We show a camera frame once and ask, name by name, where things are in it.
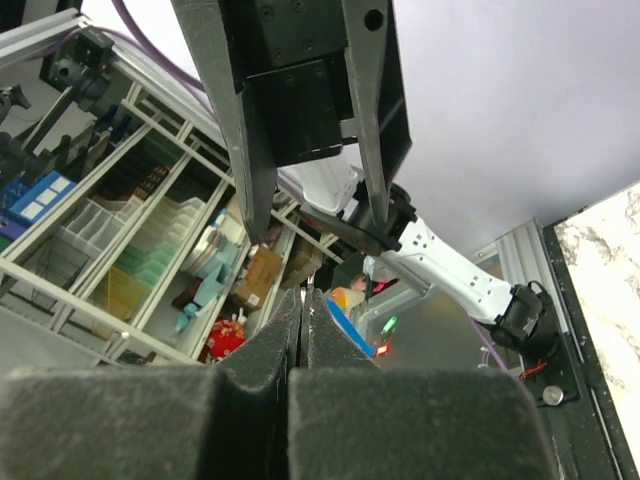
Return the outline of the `blue key tag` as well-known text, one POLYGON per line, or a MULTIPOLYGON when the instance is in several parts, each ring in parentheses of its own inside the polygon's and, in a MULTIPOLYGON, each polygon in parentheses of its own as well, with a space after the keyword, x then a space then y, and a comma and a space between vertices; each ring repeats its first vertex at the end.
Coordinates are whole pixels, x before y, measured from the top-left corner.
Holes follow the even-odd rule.
POLYGON ((357 331, 350 319, 340 309, 340 307, 331 299, 326 300, 326 305, 333 318, 334 323, 344 332, 344 334, 356 345, 366 356, 373 358, 376 354, 376 348, 369 344, 365 338, 357 331))

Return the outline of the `silver key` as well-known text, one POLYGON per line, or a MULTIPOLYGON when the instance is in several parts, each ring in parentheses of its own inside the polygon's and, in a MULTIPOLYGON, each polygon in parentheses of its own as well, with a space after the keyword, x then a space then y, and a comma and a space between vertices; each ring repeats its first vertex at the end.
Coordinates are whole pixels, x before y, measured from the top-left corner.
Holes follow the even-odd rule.
POLYGON ((313 291, 315 289, 315 275, 316 273, 311 273, 307 278, 306 289, 305 289, 305 299, 311 300, 313 291))

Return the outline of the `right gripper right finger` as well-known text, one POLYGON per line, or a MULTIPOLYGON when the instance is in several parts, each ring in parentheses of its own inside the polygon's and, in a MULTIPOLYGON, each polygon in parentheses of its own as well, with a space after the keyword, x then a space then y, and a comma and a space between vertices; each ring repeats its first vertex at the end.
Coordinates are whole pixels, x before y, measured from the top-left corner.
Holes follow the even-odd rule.
POLYGON ((531 395, 487 370, 382 371, 351 352, 320 297, 288 293, 297 324, 329 342, 322 365, 288 379, 292 479, 555 479, 551 442, 531 395))

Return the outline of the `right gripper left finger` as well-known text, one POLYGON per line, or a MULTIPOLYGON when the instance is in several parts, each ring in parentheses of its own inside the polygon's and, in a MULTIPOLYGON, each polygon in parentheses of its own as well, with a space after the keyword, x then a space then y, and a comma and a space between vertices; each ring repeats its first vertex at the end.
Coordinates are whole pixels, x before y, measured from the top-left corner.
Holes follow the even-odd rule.
POLYGON ((1 382, 5 479, 285 479, 298 290, 212 365, 23 369, 1 382))

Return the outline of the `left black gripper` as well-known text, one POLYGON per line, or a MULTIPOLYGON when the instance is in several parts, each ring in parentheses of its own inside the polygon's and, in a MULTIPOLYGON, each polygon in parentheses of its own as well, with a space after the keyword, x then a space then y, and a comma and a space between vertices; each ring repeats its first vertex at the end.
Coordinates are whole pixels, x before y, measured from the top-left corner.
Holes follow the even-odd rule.
POLYGON ((372 217, 386 222, 390 185, 412 146, 393 3, 172 6, 216 114, 251 241, 266 240, 276 167, 339 155, 347 142, 340 124, 352 114, 372 217))

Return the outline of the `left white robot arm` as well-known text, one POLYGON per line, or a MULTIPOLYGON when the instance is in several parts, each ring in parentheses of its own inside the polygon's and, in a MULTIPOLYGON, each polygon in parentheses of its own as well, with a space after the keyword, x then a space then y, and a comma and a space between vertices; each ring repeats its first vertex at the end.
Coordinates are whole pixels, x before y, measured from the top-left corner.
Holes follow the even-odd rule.
POLYGON ((559 347, 537 283, 478 268, 420 218, 394 177, 412 145, 389 1, 176 1, 226 144, 246 232, 268 229, 277 173, 296 167, 304 213, 397 273, 446 292, 500 346, 559 347))

